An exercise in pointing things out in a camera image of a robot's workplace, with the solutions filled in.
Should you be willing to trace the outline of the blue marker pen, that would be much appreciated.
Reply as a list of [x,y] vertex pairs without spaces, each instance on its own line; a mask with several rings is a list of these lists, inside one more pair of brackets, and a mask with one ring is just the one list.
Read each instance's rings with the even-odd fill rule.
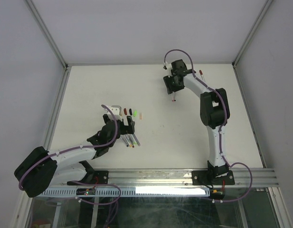
[[124,135],[122,135],[122,140],[124,141],[124,143],[126,144],[127,147],[129,147],[129,143],[127,142],[126,138]]

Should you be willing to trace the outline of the light green cap marker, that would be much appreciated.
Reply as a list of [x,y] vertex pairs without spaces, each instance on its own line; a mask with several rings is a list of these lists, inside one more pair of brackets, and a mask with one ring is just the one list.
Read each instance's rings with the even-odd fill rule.
[[131,134],[130,137],[132,138],[134,144],[140,146],[140,142],[139,142],[139,140],[137,139],[137,137],[135,136],[135,134]]

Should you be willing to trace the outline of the grey pen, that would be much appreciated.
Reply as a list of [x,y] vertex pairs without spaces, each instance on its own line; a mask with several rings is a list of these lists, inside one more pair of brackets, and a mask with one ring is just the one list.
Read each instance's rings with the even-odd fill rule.
[[137,145],[138,145],[138,146],[141,146],[141,144],[140,144],[138,138],[136,137],[136,135],[135,135],[135,134],[132,134],[132,136],[134,137],[134,139],[135,139]]

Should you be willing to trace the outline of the yellow marker pen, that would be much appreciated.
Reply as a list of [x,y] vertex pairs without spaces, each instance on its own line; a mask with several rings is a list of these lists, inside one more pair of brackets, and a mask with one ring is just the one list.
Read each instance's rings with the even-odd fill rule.
[[128,145],[129,145],[129,147],[132,147],[133,144],[131,143],[131,140],[129,139],[128,135],[125,135],[125,138],[126,138],[126,140],[127,140],[127,143],[128,143]]

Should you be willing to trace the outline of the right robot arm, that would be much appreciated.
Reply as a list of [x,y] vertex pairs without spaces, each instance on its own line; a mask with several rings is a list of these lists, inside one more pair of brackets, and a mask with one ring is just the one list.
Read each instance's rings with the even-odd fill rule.
[[217,184],[229,171],[225,161],[225,125],[230,117],[227,93],[223,88],[210,88],[182,59],[164,63],[163,68],[168,71],[163,81],[169,95],[187,88],[200,99],[200,118],[209,139],[207,180]]

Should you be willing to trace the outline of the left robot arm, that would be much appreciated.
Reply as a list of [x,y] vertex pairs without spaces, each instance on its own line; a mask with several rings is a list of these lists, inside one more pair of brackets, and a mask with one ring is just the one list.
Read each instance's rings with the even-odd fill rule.
[[42,146],[35,148],[14,172],[19,189],[33,198],[59,184],[104,184],[89,160],[108,153],[122,135],[133,134],[135,122],[131,116],[123,120],[104,114],[103,118],[102,129],[79,146],[62,151],[47,151]]

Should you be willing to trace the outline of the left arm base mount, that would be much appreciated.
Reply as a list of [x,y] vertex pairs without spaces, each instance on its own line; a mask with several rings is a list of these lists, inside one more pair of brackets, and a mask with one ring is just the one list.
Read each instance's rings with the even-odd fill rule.
[[71,178],[70,181],[67,182],[67,185],[76,185],[75,181],[91,185],[108,183],[109,171],[94,169],[88,161],[80,161],[78,165],[79,168],[84,171],[83,176],[80,178]]

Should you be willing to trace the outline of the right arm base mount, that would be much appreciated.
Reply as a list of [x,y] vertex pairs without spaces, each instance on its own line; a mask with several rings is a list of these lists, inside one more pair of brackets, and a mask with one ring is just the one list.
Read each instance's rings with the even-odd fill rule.
[[212,188],[214,185],[235,185],[233,172],[227,164],[222,166],[213,166],[207,162],[206,170],[195,170],[191,172],[193,185],[204,185],[207,188]]

